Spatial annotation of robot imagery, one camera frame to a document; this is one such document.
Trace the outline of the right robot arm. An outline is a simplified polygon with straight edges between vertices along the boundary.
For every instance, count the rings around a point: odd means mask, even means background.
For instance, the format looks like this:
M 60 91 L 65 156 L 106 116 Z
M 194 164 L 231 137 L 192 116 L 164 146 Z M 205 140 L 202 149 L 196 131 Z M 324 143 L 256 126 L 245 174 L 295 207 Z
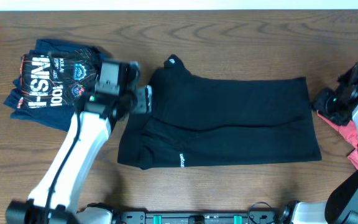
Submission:
M 358 62 L 339 76 L 338 87 L 321 90 L 313 109 L 338 126 L 354 123 L 358 137 Z M 341 183 L 325 202 L 292 201 L 277 223 L 358 223 L 358 168 Z

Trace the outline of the black t-shirt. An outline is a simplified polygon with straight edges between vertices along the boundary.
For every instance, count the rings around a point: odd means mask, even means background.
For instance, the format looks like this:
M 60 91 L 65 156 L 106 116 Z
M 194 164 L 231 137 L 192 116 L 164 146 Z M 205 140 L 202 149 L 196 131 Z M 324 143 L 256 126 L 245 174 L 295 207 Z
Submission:
M 117 160 L 146 170 L 319 161 L 306 80 L 214 80 L 171 55 L 152 111 L 129 116 Z

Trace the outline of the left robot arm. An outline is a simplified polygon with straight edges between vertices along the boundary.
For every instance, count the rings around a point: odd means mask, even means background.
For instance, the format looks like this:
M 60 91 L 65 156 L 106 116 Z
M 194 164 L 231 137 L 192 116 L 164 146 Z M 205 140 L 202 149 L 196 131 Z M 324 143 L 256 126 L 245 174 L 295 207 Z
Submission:
M 67 136 L 50 168 L 25 202 L 13 200 L 7 223 L 120 223 L 119 212 L 101 203 L 78 209 L 91 166 L 117 121 L 151 111 L 152 89 L 139 88 L 137 62 L 107 60 L 89 91 L 75 102 Z

